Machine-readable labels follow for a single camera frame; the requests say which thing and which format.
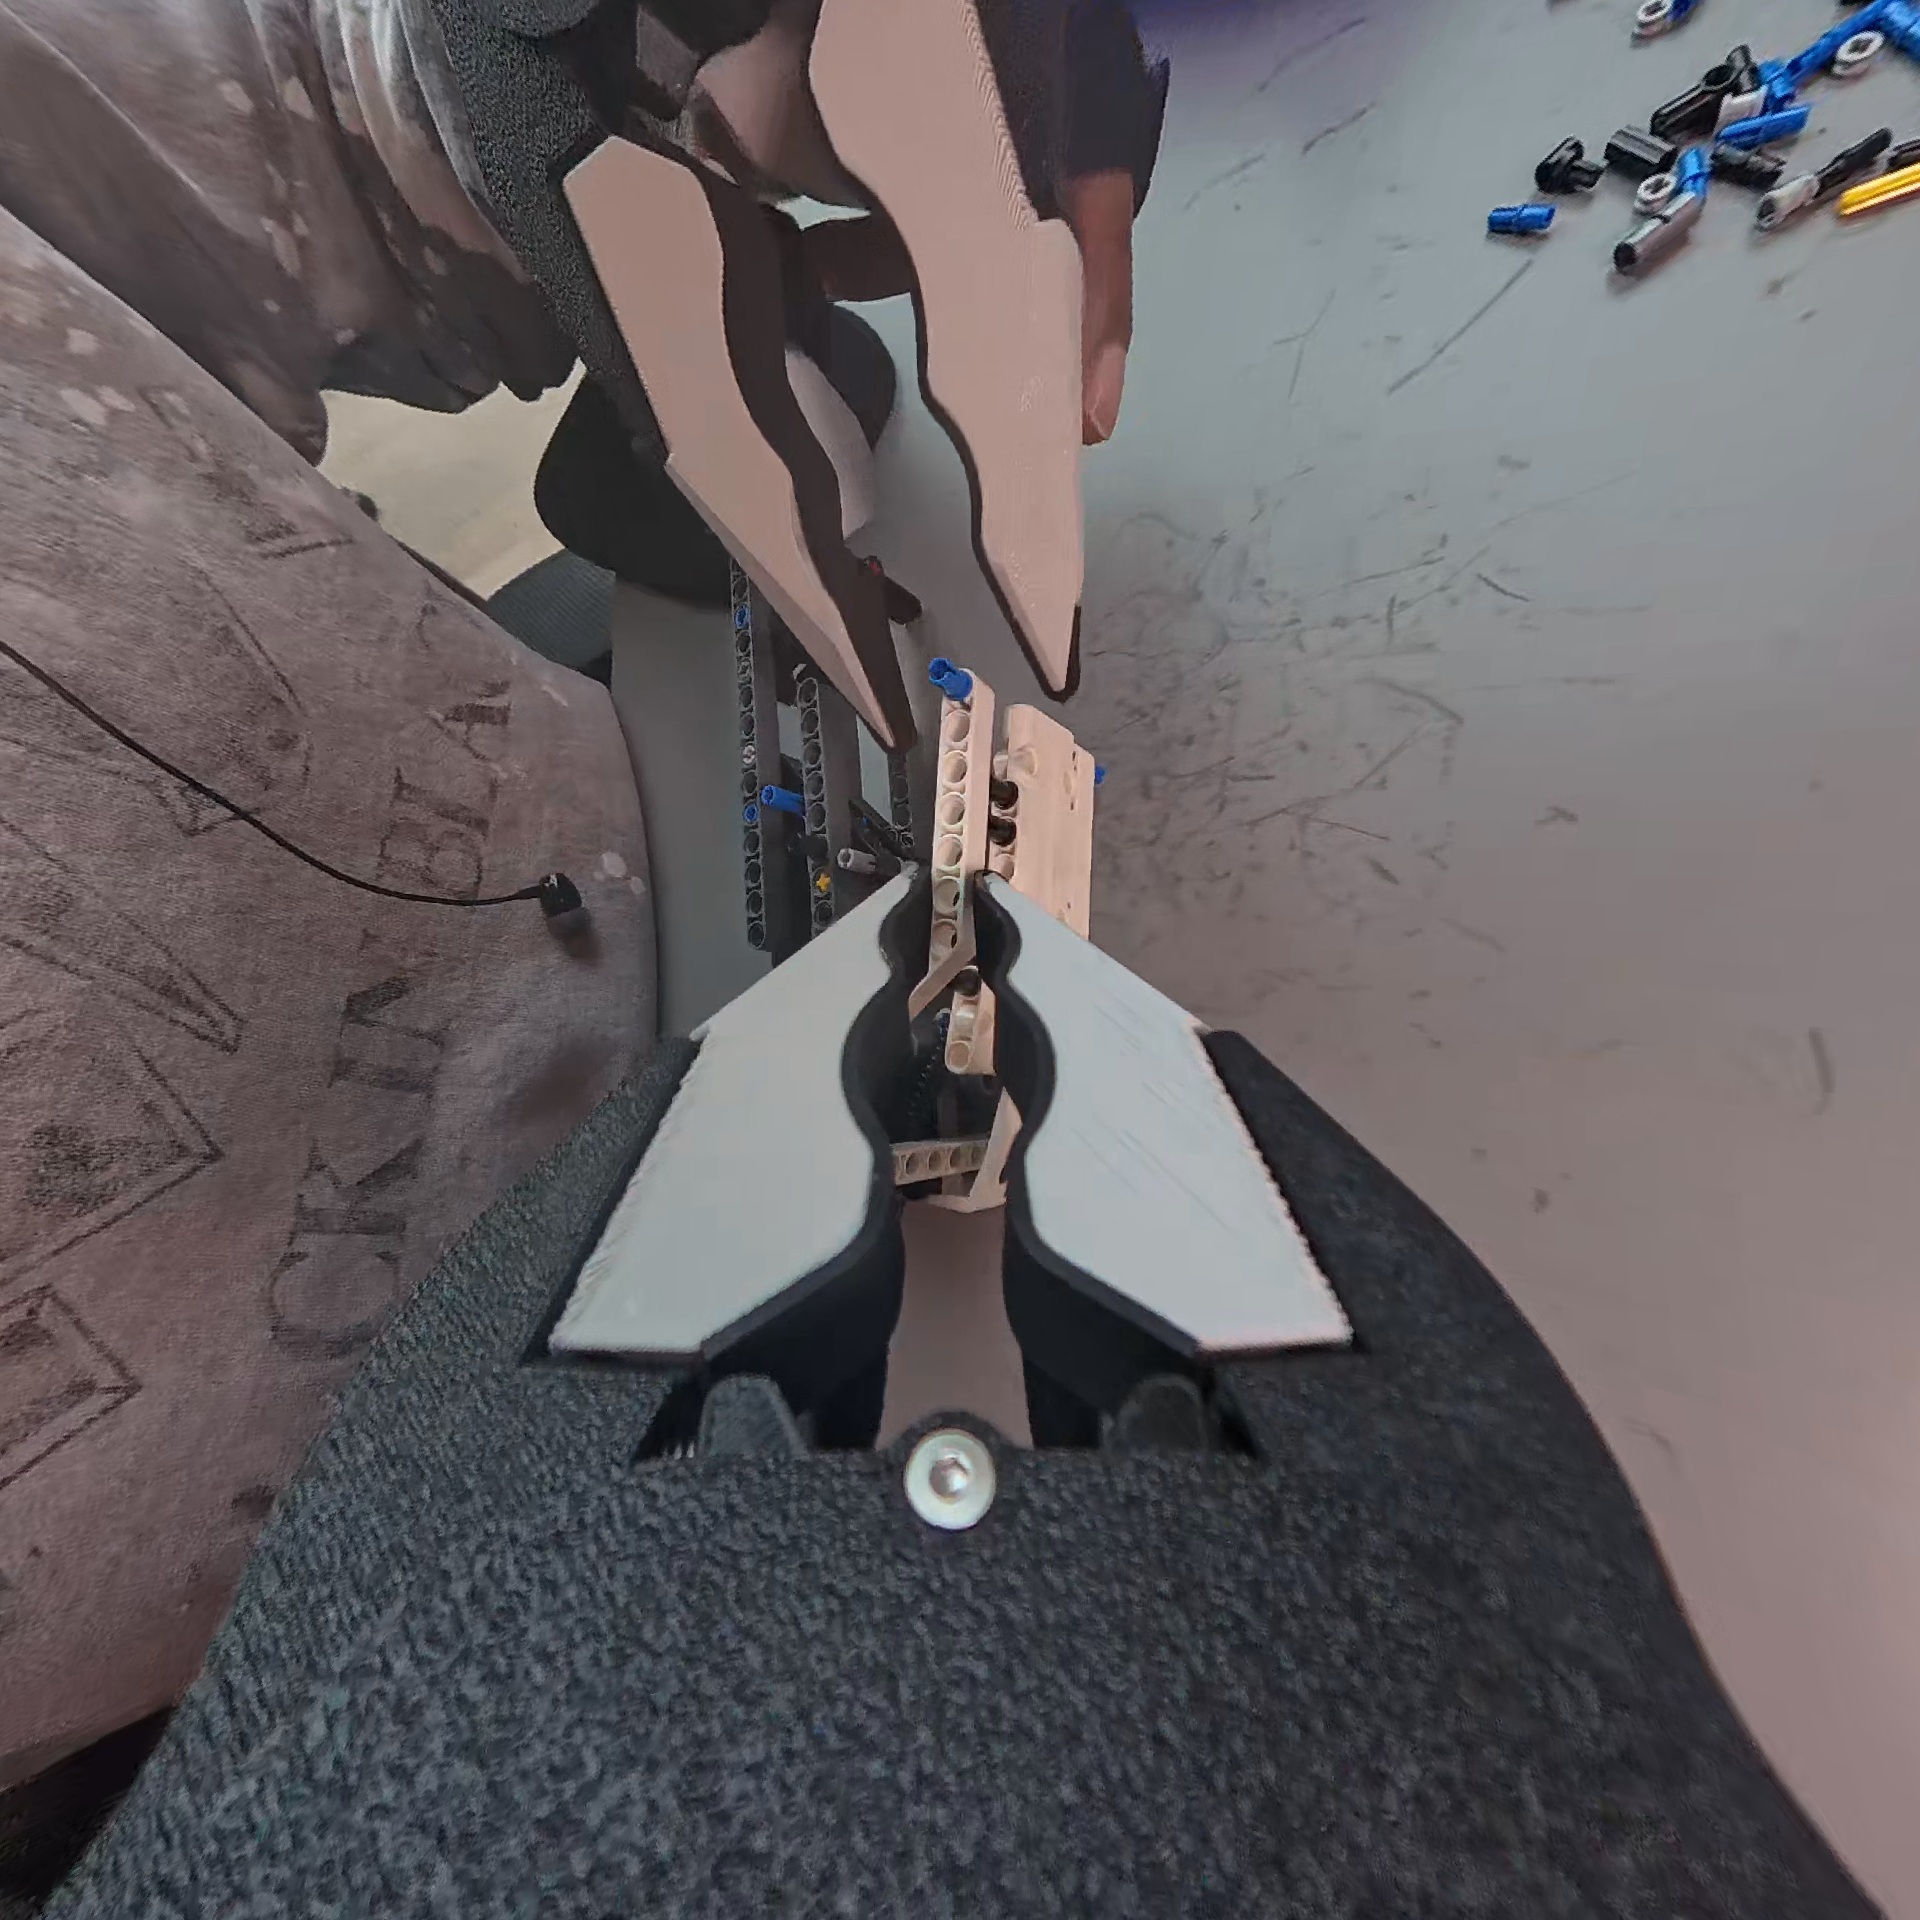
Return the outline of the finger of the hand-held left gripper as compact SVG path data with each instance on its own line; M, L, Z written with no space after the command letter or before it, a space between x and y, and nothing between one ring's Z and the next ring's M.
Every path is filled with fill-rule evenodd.
M1036 682L1078 677L1084 268L1017 145L1000 4L825 2L809 88L841 169L915 275L922 396L970 488L972 546Z
M888 753L917 738L878 571L852 548L875 469L828 376L787 342L784 248L752 193L608 137L565 178L678 491Z

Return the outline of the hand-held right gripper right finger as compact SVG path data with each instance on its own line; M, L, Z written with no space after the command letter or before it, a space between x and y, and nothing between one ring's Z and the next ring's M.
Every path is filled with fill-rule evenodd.
M1114 1417L1150 1378L1345 1353L1353 1322L1210 1032L1009 881L976 906L1020 1120L1002 1297L1027 1372Z

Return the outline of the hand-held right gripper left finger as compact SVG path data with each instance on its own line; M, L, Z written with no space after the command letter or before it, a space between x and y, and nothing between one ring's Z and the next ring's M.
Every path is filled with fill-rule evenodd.
M779 1387L819 1449L870 1449L906 1248L884 1099L912 1066L900 872L712 1014L546 1336L699 1397Z

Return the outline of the brick-built truck chassis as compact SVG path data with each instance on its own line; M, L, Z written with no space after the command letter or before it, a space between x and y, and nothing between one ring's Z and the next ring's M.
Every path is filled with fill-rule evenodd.
M888 881L928 868L930 769L880 750L884 793L862 785L860 726L848 699L804 659L750 574L730 565L741 761L742 925L750 948L781 965L850 920ZM990 866L1078 937L1089 936L1100 770L1067 726L1032 704L996 699ZM910 995L928 936L910 953ZM1020 1129L1017 1104L987 1076L948 1073L946 1009L910 1012L912 1062L896 1104L896 1187L952 1214L1002 1210Z

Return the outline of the person's left forearm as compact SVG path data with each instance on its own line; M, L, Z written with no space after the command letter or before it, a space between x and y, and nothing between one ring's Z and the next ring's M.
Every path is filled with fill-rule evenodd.
M486 213L429 4L4 4L4 226L320 464L324 394L460 414L579 353Z

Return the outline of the grey desk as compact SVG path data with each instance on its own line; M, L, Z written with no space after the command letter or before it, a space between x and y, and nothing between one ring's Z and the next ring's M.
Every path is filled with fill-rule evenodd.
M1180 4L1089 454L1096 931L1475 1248L1916 1915L1916 206L1622 281L1596 152L1835 4Z

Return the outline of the person's left hand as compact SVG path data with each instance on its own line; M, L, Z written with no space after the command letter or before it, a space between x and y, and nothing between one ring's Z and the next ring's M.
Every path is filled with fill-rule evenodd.
M1081 261L1084 446L1114 437L1133 342L1136 184L1123 169L1067 178L1058 209Z

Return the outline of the grey bleached hoodie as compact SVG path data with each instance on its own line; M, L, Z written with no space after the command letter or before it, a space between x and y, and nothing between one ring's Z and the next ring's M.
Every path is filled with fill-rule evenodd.
M657 1033L611 697L4 217L4 1788L177 1699L329 1402Z

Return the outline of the pile of blue black brick pins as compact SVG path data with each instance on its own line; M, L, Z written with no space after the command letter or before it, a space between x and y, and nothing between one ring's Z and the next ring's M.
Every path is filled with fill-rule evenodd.
M1638 124L1606 134L1597 152L1572 134L1556 141L1533 165L1531 200L1490 209L1483 228L1502 242L1531 244L1548 235L1563 204L1616 178L1633 187L1633 217L1613 242L1611 275L1634 278L1692 237L1714 185L1750 197L1750 226L1763 237L1818 210L1840 220L1840 193L1917 161L1916 137L1873 129L1797 171L1793 147L1810 125L1818 88L1854 83L1889 57L1917 59L1916 4L1845 6L1787 57L1757 57L1750 44L1737 41Z

